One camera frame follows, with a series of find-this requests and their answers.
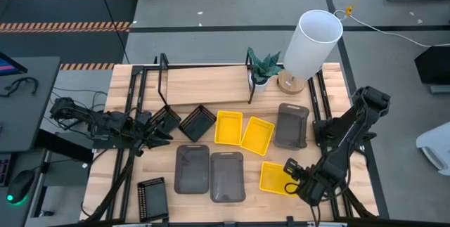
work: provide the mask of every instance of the white lampshade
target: white lampshade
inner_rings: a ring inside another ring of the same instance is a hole
[[[341,36],[342,24],[336,16],[322,10],[307,11],[290,40],[284,68],[294,77],[309,79],[319,71]]]

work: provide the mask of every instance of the plant pot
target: plant pot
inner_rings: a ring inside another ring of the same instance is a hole
[[[266,87],[267,87],[267,85],[269,84],[269,80],[270,80],[270,78],[269,78],[269,79],[266,79],[266,81],[265,81],[263,84],[258,84],[258,83],[256,83],[256,84],[255,84],[255,92],[263,92],[263,91],[266,91]],[[253,88],[253,83],[252,83],[252,74],[251,74],[251,73],[248,74],[248,84],[250,85],[250,90],[252,90],[252,88]]]

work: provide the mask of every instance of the keyboard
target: keyboard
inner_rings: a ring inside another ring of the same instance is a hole
[[[12,165],[11,157],[10,153],[0,153],[0,187],[8,185],[9,171]]]

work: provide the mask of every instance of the green succulent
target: green succulent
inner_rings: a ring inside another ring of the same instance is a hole
[[[273,56],[271,56],[270,54],[267,55],[267,57],[263,61],[256,57],[255,52],[253,52],[252,48],[248,47],[247,53],[252,59],[253,75],[255,76],[256,83],[263,82],[265,79],[277,75],[282,70],[279,66],[276,65],[281,51]]]

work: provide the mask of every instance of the gray translucent tray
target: gray translucent tray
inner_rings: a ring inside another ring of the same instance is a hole
[[[175,192],[204,194],[210,189],[210,149],[181,145],[176,149]]]
[[[309,109],[281,103],[275,131],[275,146],[299,150],[307,146],[307,120]]]
[[[242,202],[245,200],[244,157],[242,153],[211,154],[211,200]]]

